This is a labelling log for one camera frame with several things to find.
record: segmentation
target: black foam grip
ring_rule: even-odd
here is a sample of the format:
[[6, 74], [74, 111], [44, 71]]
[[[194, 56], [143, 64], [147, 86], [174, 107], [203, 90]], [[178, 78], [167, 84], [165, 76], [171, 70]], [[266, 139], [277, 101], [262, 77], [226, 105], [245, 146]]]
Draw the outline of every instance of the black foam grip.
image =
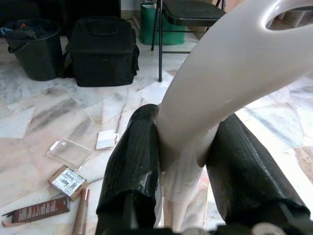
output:
[[157, 200], [162, 200], [161, 194], [156, 195], [160, 187], [157, 130], [154, 124], [157, 113], [158, 106], [148, 104], [132, 115], [109, 159], [97, 208], [98, 215], [123, 214], [125, 195], [131, 193], [139, 227], [153, 227], [156, 220], [155, 206]]
[[273, 202], [310, 214], [270, 153], [235, 114], [221, 122], [206, 165], [226, 223], [249, 220], [245, 217]]

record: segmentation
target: white wall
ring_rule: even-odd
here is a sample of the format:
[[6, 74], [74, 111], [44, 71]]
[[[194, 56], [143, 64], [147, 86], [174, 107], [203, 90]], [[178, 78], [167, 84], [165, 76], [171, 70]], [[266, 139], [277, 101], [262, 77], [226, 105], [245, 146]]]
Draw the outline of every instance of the white wall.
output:
[[141, 0], [121, 0], [122, 11], [124, 10], [140, 10]]

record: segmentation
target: green shopping bag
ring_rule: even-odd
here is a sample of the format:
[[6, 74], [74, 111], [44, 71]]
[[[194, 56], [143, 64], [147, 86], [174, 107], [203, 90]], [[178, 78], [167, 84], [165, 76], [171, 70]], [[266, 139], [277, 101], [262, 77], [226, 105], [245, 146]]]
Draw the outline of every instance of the green shopping bag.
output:
[[[151, 45], [152, 44], [152, 35], [153, 35], [153, 26], [156, 15], [156, 10], [153, 6], [153, 3], [142, 3], [141, 4], [141, 22], [140, 22], [140, 41], [143, 44]], [[167, 22], [164, 16], [163, 17], [163, 30], [185, 30], [185, 26], [177, 26]], [[156, 32], [155, 44], [158, 45], [158, 32]], [[164, 45], [178, 45], [183, 44], [184, 33], [171, 33], [163, 32], [163, 44]]]

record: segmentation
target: black cooler bag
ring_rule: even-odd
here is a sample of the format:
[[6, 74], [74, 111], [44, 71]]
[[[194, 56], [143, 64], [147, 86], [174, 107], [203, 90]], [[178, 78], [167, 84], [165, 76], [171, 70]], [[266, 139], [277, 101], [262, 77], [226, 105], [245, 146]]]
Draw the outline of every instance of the black cooler bag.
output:
[[128, 85], [137, 74], [139, 49], [131, 24], [117, 18], [81, 18], [67, 45], [80, 87]]

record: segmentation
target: cardboard box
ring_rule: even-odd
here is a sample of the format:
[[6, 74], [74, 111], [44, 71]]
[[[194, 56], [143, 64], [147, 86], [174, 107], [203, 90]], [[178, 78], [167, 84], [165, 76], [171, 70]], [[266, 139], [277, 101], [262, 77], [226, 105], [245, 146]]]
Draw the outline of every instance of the cardboard box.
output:
[[74, 170], [63, 165], [49, 179], [55, 189], [67, 195], [71, 201], [75, 201], [81, 191], [88, 186], [87, 180]]

